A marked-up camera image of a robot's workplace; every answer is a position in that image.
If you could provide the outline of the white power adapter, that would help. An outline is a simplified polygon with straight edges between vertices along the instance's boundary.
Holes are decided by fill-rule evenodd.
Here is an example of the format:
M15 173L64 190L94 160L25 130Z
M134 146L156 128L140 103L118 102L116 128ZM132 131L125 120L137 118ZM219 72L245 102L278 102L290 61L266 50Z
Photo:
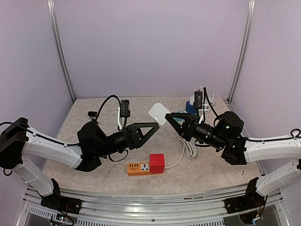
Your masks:
M160 126L163 126L167 122L165 116L168 113L171 113L171 111L162 103L155 103L148 112L149 116Z

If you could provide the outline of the red cube socket adapter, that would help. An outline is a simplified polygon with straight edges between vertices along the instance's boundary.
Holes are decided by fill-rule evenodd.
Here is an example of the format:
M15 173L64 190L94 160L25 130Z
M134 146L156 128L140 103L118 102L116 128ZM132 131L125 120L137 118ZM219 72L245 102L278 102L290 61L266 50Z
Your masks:
M151 174L162 174L165 170L165 157L163 153L149 155L149 167Z

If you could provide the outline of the orange power strip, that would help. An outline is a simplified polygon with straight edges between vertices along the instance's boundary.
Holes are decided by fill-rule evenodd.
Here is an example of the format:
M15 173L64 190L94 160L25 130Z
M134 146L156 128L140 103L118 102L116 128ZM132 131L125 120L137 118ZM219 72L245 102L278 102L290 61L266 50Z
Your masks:
M160 173L151 173L150 166L146 162L139 162L139 163L129 163L127 165L127 174L130 177L133 176L149 176L149 175L160 175Z

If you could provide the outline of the black charger plug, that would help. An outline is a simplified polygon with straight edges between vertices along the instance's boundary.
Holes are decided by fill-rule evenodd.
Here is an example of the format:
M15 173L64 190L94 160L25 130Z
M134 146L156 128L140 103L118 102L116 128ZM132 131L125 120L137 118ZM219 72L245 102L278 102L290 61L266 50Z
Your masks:
M88 114L89 117L96 117L98 115L98 112L89 111L87 114Z

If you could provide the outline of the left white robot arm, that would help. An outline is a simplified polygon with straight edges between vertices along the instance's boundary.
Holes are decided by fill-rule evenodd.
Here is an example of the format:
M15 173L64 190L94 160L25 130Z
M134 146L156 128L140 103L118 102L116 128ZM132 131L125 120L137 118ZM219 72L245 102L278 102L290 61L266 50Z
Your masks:
M142 147L159 129L156 122L133 123L108 136L90 121L77 132L78 142L70 144L40 133L28 125L26 118L5 125L0 134L1 168L18 174L57 210L66 205L65 197L60 195L55 180L45 176L28 155L91 172L101 166L102 158Z

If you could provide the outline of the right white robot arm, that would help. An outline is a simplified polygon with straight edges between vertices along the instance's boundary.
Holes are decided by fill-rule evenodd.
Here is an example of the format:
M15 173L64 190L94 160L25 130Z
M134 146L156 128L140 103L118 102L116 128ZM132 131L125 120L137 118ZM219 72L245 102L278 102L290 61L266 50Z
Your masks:
M252 208L259 195L266 196L301 177L301 131L293 129L288 135L270 138L242 136L244 122L231 111L217 116L213 126L188 113L168 113L165 119L186 141L194 138L200 144L222 151L222 158L231 165L246 165L261 160L289 159L273 172L255 178L248 184L248 193L241 197L245 209Z

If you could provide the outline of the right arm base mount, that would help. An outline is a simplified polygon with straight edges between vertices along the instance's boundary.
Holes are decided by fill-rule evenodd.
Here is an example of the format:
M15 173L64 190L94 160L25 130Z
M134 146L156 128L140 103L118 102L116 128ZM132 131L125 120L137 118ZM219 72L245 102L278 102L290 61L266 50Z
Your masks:
M259 195L256 192L258 179L259 177L256 177L249 181L244 195L224 200L228 214L263 207L265 205L265 196Z

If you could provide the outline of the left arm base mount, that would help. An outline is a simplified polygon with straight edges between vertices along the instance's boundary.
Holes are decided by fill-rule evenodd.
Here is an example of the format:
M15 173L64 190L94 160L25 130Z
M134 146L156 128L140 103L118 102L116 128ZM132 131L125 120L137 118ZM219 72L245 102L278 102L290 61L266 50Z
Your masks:
M52 193L47 196L41 196L41 205L57 211L79 214L82 206L82 200L61 195L58 183L52 178Z

